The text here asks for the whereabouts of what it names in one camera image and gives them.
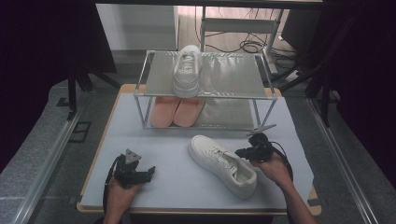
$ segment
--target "shoe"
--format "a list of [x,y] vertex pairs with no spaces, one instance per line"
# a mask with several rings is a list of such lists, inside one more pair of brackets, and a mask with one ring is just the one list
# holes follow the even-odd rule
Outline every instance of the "shoe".
[[203,135],[194,136],[189,143],[192,158],[206,170],[217,175],[237,197],[250,197],[257,186],[257,174],[235,153]]
[[188,128],[198,119],[205,105],[203,98],[181,99],[174,117],[177,126]]
[[184,47],[177,55],[174,70],[174,92],[181,98],[198,94],[198,76],[201,71],[201,51],[194,45]]
[[166,128],[173,122],[176,110],[180,104],[178,97],[156,97],[155,105],[151,113],[151,126],[154,128]]

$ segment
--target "white wall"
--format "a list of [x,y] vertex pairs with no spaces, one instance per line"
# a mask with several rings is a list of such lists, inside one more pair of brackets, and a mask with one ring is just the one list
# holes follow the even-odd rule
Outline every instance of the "white wall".
[[96,4],[110,49],[177,49],[173,6]]

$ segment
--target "hand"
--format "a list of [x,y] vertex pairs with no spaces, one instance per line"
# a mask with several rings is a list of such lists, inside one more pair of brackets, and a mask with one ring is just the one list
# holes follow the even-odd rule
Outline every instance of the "hand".
[[276,153],[273,153],[269,161],[250,161],[250,163],[262,170],[262,172],[274,181],[281,189],[292,184],[288,168],[282,158]]
[[139,188],[140,185],[133,185],[129,189],[124,189],[114,176],[111,177],[108,184],[105,224],[120,222],[122,214],[131,206]]

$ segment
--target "pink slipper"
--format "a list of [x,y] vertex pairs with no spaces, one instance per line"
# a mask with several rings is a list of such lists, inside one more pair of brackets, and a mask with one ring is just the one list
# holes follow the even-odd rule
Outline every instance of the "pink slipper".
[[203,98],[183,98],[178,105],[174,123],[180,127],[190,127],[198,119],[205,105]]
[[166,128],[171,125],[180,100],[178,97],[156,97],[151,114],[151,126]]

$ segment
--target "white sneaker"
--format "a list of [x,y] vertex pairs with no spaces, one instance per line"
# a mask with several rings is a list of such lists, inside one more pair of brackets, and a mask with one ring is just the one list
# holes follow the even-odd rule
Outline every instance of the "white sneaker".
[[246,199],[254,193],[256,172],[215,140],[196,135],[190,141],[189,152],[199,165],[220,177],[225,186],[239,198]]
[[198,76],[201,71],[201,51],[195,45],[184,47],[177,55],[174,70],[175,95],[191,98],[198,94]]

